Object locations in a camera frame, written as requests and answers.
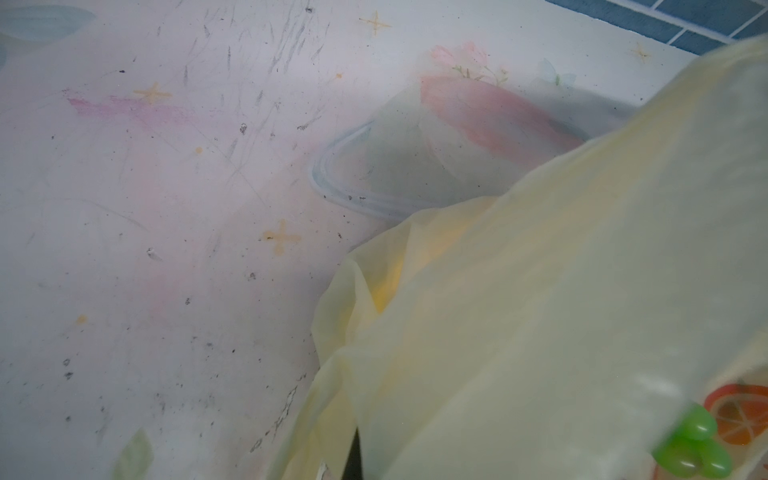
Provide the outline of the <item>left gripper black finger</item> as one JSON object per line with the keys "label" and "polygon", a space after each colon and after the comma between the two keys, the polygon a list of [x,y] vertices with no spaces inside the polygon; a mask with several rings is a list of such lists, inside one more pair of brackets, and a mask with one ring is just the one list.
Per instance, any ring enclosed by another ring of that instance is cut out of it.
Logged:
{"label": "left gripper black finger", "polygon": [[362,455],[359,432],[356,431],[345,464],[342,480],[363,480]]}

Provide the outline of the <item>cream printed plastic bag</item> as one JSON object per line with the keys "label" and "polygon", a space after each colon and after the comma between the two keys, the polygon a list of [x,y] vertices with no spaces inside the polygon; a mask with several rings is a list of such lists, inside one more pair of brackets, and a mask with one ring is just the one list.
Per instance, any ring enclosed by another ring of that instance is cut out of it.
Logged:
{"label": "cream printed plastic bag", "polygon": [[680,479],[692,403],[767,475],[767,38],[692,61],[507,193],[351,251],[271,479]]}

